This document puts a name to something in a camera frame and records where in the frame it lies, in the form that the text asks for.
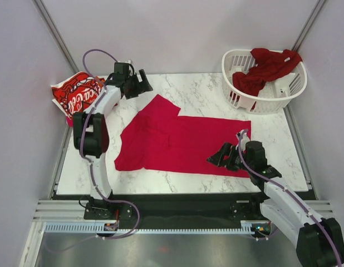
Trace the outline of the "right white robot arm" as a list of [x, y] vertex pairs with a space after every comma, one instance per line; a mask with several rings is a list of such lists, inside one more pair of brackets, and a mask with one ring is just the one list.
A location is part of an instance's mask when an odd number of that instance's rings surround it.
[[281, 173], [268, 164], [261, 142], [249, 141], [242, 146], [225, 143], [207, 160], [230, 171], [248, 172], [260, 189], [256, 201], [249, 204], [250, 215], [270, 220], [294, 245], [302, 266], [344, 264], [340, 224], [333, 217], [323, 217], [288, 187]]

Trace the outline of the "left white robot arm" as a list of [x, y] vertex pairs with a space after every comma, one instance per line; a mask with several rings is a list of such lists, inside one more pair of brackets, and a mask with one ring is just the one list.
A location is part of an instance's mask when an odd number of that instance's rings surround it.
[[90, 171], [90, 202], [98, 204], [96, 211], [104, 219], [112, 218], [116, 212], [106, 170], [110, 143], [106, 117], [123, 97], [128, 100], [152, 90], [143, 69], [131, 76], [116, 71], [109, 75], [96, 100], [85, 111], [73, 115], [73, 143]]

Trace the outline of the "bright red t-shirt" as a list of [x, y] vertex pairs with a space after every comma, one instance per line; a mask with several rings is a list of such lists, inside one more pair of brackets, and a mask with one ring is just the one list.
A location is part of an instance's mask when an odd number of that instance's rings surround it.
[[121, 134], [115, 159], [118, 171], [139, 169], [247, 177], [207, 161], [224, 143], [238, 143], [237, 133], [251, 129], [250, 121], [180, 116], [180, 107], [156, 95]]

